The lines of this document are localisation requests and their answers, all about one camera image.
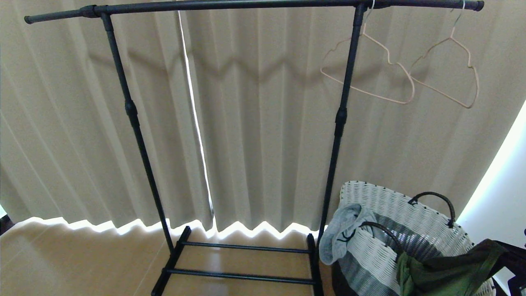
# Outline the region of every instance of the wicker basket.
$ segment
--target wicker basket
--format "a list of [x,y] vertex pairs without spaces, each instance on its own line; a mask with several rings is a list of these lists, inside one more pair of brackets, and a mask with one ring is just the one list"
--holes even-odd
[[[418,203],[419,197],[428,194],[441,197],[448,203],[451,218]],[[397,253],[393,249],[402,248],[421,261],[437,256],[462,255],[474,246],[454,222],[453,206],[443,195],[424,192],[411,199],[374,184],[350,181],[341,189],[339,207],[352,203],[372,209],[377,222],[396,238],[382,242],[366,230],[356,229],[348,244],[349,252],[338,263],[343,274],[352,275],[347,282],[359,296],[400,294],[396,278]],[[494,295],[493,289],[489,279],[474,295]]]

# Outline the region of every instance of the clothes rack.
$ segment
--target clothes rack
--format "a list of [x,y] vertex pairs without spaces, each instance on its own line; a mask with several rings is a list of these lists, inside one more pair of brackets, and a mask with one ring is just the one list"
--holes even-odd
[[[374,9],[385,8],[389,6],[416,6],[416,7],[442,7],[442,8],[462,8],[463,0],[376,0]],[[80,9],[55,12],[48,14],[40,14],[33,16],[25,16],[24,20],[27,24],[37,22],[51,21],[56,19],[65,19],[73,17],[87,17],[100,18],[104,23],[104,28],[108,37],[109,47],[112,51],[115,68],[119,78],[120,86],[124,95],[124,107],[129,117],[130,123],[135,133],[137,145],[140,150],[141,158],[143,160],[144,169],[148,177],[148,182],[151,192],[154,197],[155,206],[157,208],[163,233],[166,238],[166,243],[170,250],[170,257],[162,269],[159,279],[155,284],[151,294],[154,296],[162,295],[166,283],[172,273],[199,275],[204,277],[230,278],[230,279],[244,279],[244,280],[258,280],[269,282],[284,282],[294,284],[307,284],[313,286],[315,296],[323,296],[323,288],[321,285],[321,277],[319,272],[319,259],[316,243],[312,234],[307,236],[307,249],[285,249],[285,248],[270,248],[259,246],[245,246],[245,245],[230,245],[230,244],[214,244],[214,243],[197,243],[190,242],[191,229],[186,227],[176,242],[175,246],[170,237],[170,230],[166,223],[166,216],[164,214],[163,205],[161,203],[157,185],[153,171],[151,169],[150,160],[146,151],[144,139],[140,131],[139,118],[137,116],[137,108],[132,100],[129,92],[128,83],[120,54],[115,39],[113,30],[112,14],[127,14],[127,13],[143,13],[143,12],[161,12],[161,11],[191,11],[203,9],[240,9],[240,8],[279,8],[279,7],[331,7],[331,6],[354,6],[355,13],[352,25],[352,36],[349,47],[349,55],[347,58],[347,66],[345,72],[345,79],[343,81],[343,89],[339,108],[336,112],[334,141],[332,144],[332,152],[330,158],[329,172],[327,176],[327,184],[325,188],[325,195],[323,198],[323,207],[321,214],[321,222],[318,235],[318,244],[323,230],[327,222],[327,213],[329,210],[330,195],[332,192],[332,184],[334,182],[336,165],[338,162],[338,153],[340,150],[341,137],[343,135],[343,127],[347,120],[347,101],[349,98],[350,84],[352,79],[352,71],[354,69],[356,51],[358,49],[358,39],[360,36],[360,29],[363,21],[363,14],[372,5],[372,0],[186,0],[173,2],[151,2],[151,3],[135,3],[135,4],[121,4],[121,5],[88,5]],[[473,11],[480,11],[484,7],[484,1],[466,0],[464,9]],[[184,246],[205,246],[213,248],[230,248],[230,249],[247,249],[255,251],[272,251],[272,252],[291,252],[304,253],[309,256],[311,279],[299,279],[288,277],[272,277],[264,275],[253,274],[239,274],[226,272],[206,272],[199,270],[187,270],[175,268],[177,260],[181,256]]]

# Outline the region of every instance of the gray towel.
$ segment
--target gray towel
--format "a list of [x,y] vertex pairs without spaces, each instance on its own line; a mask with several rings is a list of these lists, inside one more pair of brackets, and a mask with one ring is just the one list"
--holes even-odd
[[[354,235],[355,229],[366,221],[376,222],[374,213],[368,207],[354,203],[337,209],[320,240],[321,261],[326,265],[331,265],[336,260],[343,258],[347,253],[349,238]],[[383,241],[381,229],[370,226],[364,229]]]

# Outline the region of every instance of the curtain fold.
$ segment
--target curtain fold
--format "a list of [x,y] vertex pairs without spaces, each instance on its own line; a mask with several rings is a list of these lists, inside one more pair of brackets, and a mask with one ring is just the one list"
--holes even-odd
[[[456,37],[471,49],[481,90],[471,110],[417,85],[401,106],[351,90],[332,213],[343,182],[363,180],[408,195],[434,190],[461,212],[500,147],[526,95],[524,4],[465,11]],[[460,11],[375,10],[367,32],[409,68],[449,36]],[[325,53],[350,36],[353,8],[272,8],[181,13],[217,226],[268,221],[317,229],[341,84],[319,72]],[[349,42],[326,72],[343,80]],[[469,104],[474,78],[451,43],[413,69],[416,78]],[[352,85],[404,101],[410,84],[362,38]],[[424,203],[447,214],[434,199]]]
[[[84,5],[2,3],[0,202],[14,221],[63,216],[121,226],[140,218],[151,225],[159,217],[102,22],[23,20]],[[113,21],[166,215],[173,227],[199,219],[210,228],[178,16]]]

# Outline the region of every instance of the beige floor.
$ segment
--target beige floor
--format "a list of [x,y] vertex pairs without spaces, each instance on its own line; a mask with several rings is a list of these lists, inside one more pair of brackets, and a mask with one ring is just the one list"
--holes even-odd
[[[191,241],[206,239],[200,229]],[[291,232],[278,240],[268,232],[248,238],[235,232],[222,243],[305,248],[305,235]],[[72,230],[64,224],[38,222],[15,226],[0,236],[0,294],[10,295],[149,295],[168,250],[161,230],[136,226],[116,230]],[[309,278],[306,254],[185,247],[177,266],[188,269],[245,272]],[[333,295],[330,269],[321,264],[325,295]],[[190,275],[171,276],[163,295],[312,295],[311,287]]]

